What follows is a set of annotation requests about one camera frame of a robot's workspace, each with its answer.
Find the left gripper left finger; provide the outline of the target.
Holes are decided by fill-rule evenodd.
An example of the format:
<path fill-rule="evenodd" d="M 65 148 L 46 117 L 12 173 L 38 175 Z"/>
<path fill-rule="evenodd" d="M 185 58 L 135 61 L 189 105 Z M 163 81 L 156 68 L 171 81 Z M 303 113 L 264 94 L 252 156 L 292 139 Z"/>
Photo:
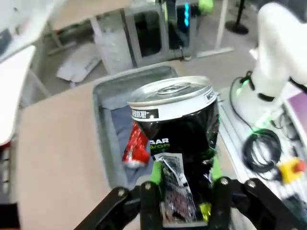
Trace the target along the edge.
<path fill-rule="evenodd" d="M 141 230 L 162 230 L 160 187 L 162 164 L 155 162 L 151 179 L 135 186 L 112 189 L 75 227 L 76 230 L 123 230 L 140 216 Z"/>

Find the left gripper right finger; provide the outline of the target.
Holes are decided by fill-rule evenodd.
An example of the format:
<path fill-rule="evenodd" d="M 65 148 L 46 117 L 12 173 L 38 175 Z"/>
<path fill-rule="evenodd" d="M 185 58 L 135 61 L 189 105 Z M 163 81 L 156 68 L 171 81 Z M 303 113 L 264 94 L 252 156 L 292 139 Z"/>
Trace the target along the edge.
<path fill-rule="evenodd" d="M 257 230 L 307 228 L 258 178 L 251 178 L 244 183 L 224 176 L 215 180 L 208 229 L 228 230 L 233 208 L 245 216 Z"/>

